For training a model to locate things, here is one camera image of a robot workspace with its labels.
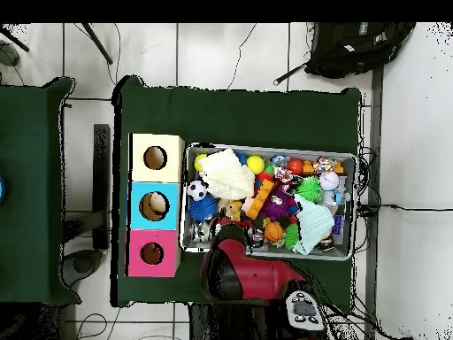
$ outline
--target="soccer ball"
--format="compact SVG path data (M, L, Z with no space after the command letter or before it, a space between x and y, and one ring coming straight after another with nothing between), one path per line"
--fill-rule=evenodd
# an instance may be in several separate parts
M206 197L208 184L200 180L194 180L188 185L188 196L194 201L201 201Z

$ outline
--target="green tablecloth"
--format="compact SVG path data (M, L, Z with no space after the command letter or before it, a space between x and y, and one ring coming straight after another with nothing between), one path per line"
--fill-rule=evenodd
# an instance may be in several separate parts
M59 279L63 239L59 110L73 85L0 86L0 301L68 304Z
M360 92L342 94L310 91L247 92L189 88L145 88L136 76L125 77L113 95L115 110L114 161L120 161L113 198L113 226L119 224L119 246L113 246L118 279L112 277L111 301L207 302L199 270L202 253L183 252L174 278L124 276L127 214L127 135L179 135L186 143L225 143L357 155L357 117ZM292 260L310 270L326 296L349 310L351 261Z

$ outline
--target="red ball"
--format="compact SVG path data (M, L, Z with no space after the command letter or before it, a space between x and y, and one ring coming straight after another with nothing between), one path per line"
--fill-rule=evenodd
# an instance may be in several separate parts
M301 174L303 171L303 161L297 158L291 158L287 163L287 169L293 174Z

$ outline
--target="yellow box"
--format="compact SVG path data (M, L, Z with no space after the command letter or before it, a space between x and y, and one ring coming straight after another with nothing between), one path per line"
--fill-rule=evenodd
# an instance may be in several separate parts
M180 182L184 141L177 135L149 133L133 133L131 139L133 181Z

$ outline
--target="yellow tennis ball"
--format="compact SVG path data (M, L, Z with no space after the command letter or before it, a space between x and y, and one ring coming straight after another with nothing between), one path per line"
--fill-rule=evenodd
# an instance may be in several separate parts
M261 174L265 169L265 162L258 155L253 155L247 159L247 167L254 174Z
M206 158L207 155L206 154L200 154L198 155L196 158L195 158L195 163L194 163L194 166L195 166L195 169L198 171L198 172L201 172L203 171L203 167L200 163L198 163L198 160L200 159L203 159L203 158Z

